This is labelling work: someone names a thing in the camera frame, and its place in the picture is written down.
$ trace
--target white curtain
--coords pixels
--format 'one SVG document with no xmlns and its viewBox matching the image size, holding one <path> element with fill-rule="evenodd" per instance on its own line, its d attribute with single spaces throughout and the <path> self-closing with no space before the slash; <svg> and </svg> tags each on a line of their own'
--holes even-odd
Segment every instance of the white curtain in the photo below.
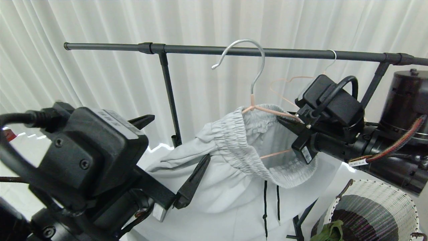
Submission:
<svg viewBox="0 0 428 241">
<path fill-rule="evenodd" d="M 172 145 L 174 134 L 158 56 L 66 51 L 64 42 L 227 46 L 250 38 L 265 48 L 404 52 L 428 57 L 428 1 L 423 0 L 17 0 L 0 1 L 0 9 L 1 113 L 39 110 L 62 100 L 74 107 L 114 110 L 127 119 L 155 114 L 155 122 L 145 129 L 152 147 Z M 205 123 L 249 104 L 259 58 L 227 56 L 214 71 L 210 66 L 218 56 L 169 54 L 168 58 L 183 142 Z M 316 76 L 329 63 L 267 58 L 256 84 L 256 102 L 295 111 L 269 90 L 269 83 L 296 75 Z M 327 75 L 335 81 L 356 76 L 361 99 L 376 66 L 336 61 Z M 369 121 L 379 120 L 393 72 L 411 67 L 389 68 L 367 107 Z M 276 82 L 274 89 L 293 100 L 310 81 Z"/>
</svg>

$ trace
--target drawstring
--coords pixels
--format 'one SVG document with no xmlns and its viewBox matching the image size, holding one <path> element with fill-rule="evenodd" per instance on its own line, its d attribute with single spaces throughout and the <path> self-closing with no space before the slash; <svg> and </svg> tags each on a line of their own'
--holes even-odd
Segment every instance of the drawstring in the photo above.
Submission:
<svg viewBox="0 0 428 241">
<path fill-rule="evenodd" d="M 276 211 L 278 213 L 278 221 L 281 220 L 281 218 L 279 217 L 279 186 L 276 186 L 276 200 L 277 200 L 277 205 L 276 205 Z"/>
<path fill-rule="evenodd" d="M 265 181 L 265 195 L 264 195 L 264 199 L 265 199 L 265 214 L 263 215 L 263 220 L 265 221 L 265 235 L 266 235 L 266 240 L 268 240 L 268 223 L 266 222 L 266 218 L 268 217 L 268 206 L 266 204 L 266 192 L 268 191 L 268 181 Z"/>
<path fill-rule="evenodd" d="M 265 191 L 264 191 L 264 196 L 263 196 L 263 198 L 265 200 L 265 213 L 263 215 L 263 220 L 265 222 L 266 240 L 268 240 L 268 236 L 267 236 L 267 234 L 268 234 L 268 227 L 267 227 L 268 223 L 266 221 L 266 218 L 268 217 L 268 205 L 267 205 L 267 202 L 266 202 L 266 193 L 268 192 L 268 184 L 267 183 L 268 183 L 268 181 L 265 181 Z M 278 212 L 278 221 L 280 221 L 281 218 L 279 216 L 279 186 L 278 185 L 276 186 L 276 199 L 278 201 L 277 202 L 277 206 L 276 206 L 276 211 Z"/>
</svg>

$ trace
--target green garment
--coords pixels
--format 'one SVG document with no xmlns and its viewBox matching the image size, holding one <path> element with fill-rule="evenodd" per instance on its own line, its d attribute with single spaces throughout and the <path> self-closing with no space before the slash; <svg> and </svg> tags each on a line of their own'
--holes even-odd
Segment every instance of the green garment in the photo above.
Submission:
<svg viewBox="0 0 428 241">
<path fill-rule="evenodd" d="M 343 222 L 340 220 L 324 225 L 321 233 L 313 236 L 311 241 L 344 241 L 342 225 Z"/>
</svg>

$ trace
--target silver hook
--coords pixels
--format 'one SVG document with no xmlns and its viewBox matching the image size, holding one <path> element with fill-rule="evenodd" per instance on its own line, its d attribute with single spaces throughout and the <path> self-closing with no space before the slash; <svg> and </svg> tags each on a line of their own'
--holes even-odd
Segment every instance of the silver hook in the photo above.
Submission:
<svg viewBox="0 0 428 241">
<path fill-rule="evenodd" d="M 237 45 L 238 43 L 241 43 L 241 42 L 250 42 L 250 43 L 254 44 L 255 46 L 257 46 L 257 48 L 259 49 L 259 51 L 260 51 L 260 53 L 262 55 L 262 64 L 260 66 L 260 71 L 256 75 L 256 78 L 254 78 L 253 83 L 251 84 L 251 94 L 253 94 L 254 93 L 254 85 L 256 84 L 257 79 L 260 77 L 260 75 L 263 72 L 263 69 L 265 68 L 265 51 L 263 50 L 262 46 L 259 43 L 257 43 L 256 41 L 254 41 L 252 39 L 240 39 L 240 40 L 236 40 L 235 42 L 233 42 L 232 44 L 230 44 L 229 46 L 227 46 L 227 48 L 221 54 L 221 57 L 218 60 L 217 64 L 213 65 L 211 67 L 211 69 L 216 69 L 218 66 L 220 66 L 221 62 L 223 61 L 223 59 L 226 56 L 226 54 L 229 51 L 229 49 L 232 48 L 234 45 Z"/>
<path fill-rule="evenodd" d="M 334 53 L 334 60 L 333 60 L 333 62 L 331 62 L 331 64 L 329 64 L 329 65 L 324 69 L 323 74 L 325 74 L 325 72 L 327 71 L 327 69 L 328 69 L 330 66 L 332 66 L 332 65 L 334 64 L 334 62 L 336 62 L 336 60 L 337 60 L 337 54 L 336 54 L 336 51 L 331 50 L 331 49 L 327 49 L 327 50 L 330 50 L 330 51 L 332 51 L 332 52 Z"/>
</svg>

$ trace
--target woven basket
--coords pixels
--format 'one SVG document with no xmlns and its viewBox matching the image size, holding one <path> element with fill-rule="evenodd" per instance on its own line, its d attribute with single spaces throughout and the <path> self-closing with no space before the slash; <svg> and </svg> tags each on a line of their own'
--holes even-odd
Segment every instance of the woven basket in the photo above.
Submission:
<svg viewBox="0 0 428 241">
<path fill-rule="evenodd" d="M 414 241 L 419 217 L 412 199 L 401 190 L 372 180 L 350 180 L 312 229 L 343 221 L 346 241 Z"/>
</svg>

